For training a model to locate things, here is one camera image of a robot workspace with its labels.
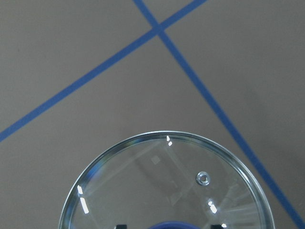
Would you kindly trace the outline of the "glass pot lid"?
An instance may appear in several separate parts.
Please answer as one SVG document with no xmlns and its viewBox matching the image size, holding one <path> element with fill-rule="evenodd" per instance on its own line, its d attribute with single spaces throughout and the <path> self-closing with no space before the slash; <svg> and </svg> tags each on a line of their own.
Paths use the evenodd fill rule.
<svg viewBox="0 0 305 229">
<path fill-rule="evenodd" d="M 80 174 L 61 229 L 273 229 L 260 184 L 205 137 L 156 131 L 107 149 Z"/>
</svg>

